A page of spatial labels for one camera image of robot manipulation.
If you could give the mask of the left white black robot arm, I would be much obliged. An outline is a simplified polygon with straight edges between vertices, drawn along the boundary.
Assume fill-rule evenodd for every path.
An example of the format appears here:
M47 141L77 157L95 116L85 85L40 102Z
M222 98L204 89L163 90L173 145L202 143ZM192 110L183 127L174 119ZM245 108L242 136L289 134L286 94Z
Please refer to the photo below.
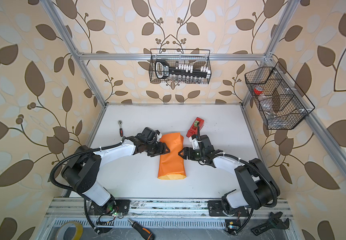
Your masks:
M97 180L100 169L108 163L136 154L147 153L156 157L170 153L166 143L160 141L162 134L146 127L136 136L122 137L120 143L89 148L80 146L76 152L53 167L49 179L61 189L76 192L84 198L84 214L89 225L98 234L102 231L93 223L88 215L87 202L91 201L99 207L114 205L115 198Z

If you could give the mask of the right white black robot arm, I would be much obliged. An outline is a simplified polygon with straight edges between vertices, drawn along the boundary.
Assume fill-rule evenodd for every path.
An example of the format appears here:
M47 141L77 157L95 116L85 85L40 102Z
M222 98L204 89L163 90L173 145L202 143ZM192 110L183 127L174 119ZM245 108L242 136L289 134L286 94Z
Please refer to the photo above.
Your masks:
M281 191L269 173L268 168L258 158L242 160L222 150L216 150L208 136L194 135L192 147L184 147L178 155L184 160L196 161L204 166L221 169L237 177L239 189L232 190L221 198L223 213L234 216L239 208L250 209L245 222L232 232L238 235L249 223L255 210L261 207L274 208Z

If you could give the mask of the red tape dispenser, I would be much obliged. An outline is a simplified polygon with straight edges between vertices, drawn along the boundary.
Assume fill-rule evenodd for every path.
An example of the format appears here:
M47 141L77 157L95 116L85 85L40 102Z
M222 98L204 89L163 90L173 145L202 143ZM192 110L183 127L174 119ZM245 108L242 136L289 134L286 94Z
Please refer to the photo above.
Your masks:
M201 118L196 118L195 121L193 122L192 126L190 127L190 129L187 132L187 137L190 138L193 135L197 135L198 134L198 129L202 129L202 127L204 126L204 120Z

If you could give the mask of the black socket set holder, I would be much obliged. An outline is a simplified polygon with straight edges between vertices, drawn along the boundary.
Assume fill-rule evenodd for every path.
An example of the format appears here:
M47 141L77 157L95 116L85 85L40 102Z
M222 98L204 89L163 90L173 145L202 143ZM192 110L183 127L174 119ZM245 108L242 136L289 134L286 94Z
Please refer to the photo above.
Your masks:
M202 67L195 70L193 65L180 65L171 67L165 60L156 60L154 72L159 79L210 79L212 72L208 68Z

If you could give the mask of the orange black screwdriver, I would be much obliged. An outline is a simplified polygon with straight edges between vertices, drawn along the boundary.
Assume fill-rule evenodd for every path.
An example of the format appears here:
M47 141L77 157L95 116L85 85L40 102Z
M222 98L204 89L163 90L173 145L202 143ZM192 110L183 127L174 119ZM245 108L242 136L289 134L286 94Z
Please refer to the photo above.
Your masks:
M130 223L131 227L135 229L144 240L155 240L155 235L150 230L144 228L138 222L133 221L131 219L128 219L128 222Z

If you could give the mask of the red cap plastic bottle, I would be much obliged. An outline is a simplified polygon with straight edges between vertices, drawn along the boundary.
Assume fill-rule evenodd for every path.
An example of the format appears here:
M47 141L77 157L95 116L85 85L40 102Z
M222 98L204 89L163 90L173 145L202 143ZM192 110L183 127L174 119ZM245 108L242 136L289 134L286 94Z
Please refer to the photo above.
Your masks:
M275 111L275 103L272 96L267 96L264 94L264 88L257 86L254 88L254 94L259 103L259 110L262 111L267 116L275 116L277 112Z

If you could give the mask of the red handled ratchet wrench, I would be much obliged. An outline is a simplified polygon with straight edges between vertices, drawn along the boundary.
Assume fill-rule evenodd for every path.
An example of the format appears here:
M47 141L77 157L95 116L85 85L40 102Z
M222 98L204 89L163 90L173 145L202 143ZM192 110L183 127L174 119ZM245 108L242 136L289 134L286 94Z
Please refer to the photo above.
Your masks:
M119 134L121 137L123 137L122 120L118 120L118 125L119 125Z

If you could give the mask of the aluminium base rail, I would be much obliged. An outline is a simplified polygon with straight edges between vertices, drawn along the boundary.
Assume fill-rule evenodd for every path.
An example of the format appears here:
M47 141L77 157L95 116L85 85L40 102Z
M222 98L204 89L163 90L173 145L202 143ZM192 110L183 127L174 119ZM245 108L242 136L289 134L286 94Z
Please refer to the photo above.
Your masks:
M204 217L215 214L220 218L223 211L219 199L162 199L118 198L118 211L126 217ZM46 212L47 217L83 217L82 198L54 198Z

